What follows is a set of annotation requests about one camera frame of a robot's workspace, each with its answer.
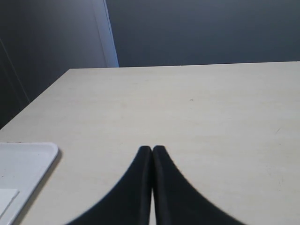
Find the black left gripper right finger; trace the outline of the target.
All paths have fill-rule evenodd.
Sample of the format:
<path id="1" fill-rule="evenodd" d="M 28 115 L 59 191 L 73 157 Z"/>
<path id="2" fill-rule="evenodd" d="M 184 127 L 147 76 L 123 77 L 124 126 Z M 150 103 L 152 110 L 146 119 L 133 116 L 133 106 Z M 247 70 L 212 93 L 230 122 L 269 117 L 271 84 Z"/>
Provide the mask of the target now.
<path id="1" fill-rule="evenodd" d="M 178 170 L 166 148 L 153 148 L 154 204 L 158 225 L 241 225 L 202 196 Z"/>

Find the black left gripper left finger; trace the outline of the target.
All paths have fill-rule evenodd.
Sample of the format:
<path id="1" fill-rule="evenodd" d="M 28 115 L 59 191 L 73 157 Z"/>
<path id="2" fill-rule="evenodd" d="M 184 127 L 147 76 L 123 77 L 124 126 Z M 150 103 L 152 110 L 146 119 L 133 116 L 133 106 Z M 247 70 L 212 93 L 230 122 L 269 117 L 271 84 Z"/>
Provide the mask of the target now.
<path id="1" fill-rule="evenodd" d="M 148 225 L 153 184 L 153 157 L 141 146 L 118 183 L 70 225 Z"/>

